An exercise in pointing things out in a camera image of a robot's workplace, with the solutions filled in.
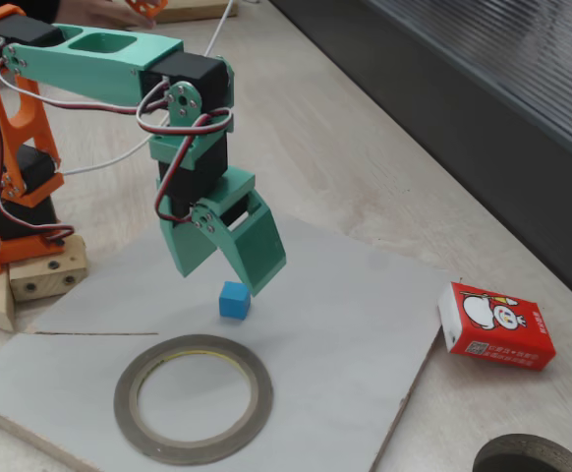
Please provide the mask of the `person's hand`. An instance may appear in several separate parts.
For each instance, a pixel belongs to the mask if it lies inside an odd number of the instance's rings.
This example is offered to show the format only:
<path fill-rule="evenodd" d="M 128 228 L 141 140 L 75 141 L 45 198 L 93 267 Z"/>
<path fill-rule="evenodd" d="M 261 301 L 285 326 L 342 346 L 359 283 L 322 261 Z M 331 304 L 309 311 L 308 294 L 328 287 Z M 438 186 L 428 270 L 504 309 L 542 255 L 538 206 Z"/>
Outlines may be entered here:
<path fill-rule="evenodd" d="M 125 4 L 103 0 L 60 1 L 54 22 L 106 29 L 152 29 L 155 26 L 153 19 L 146 18 Z"/>

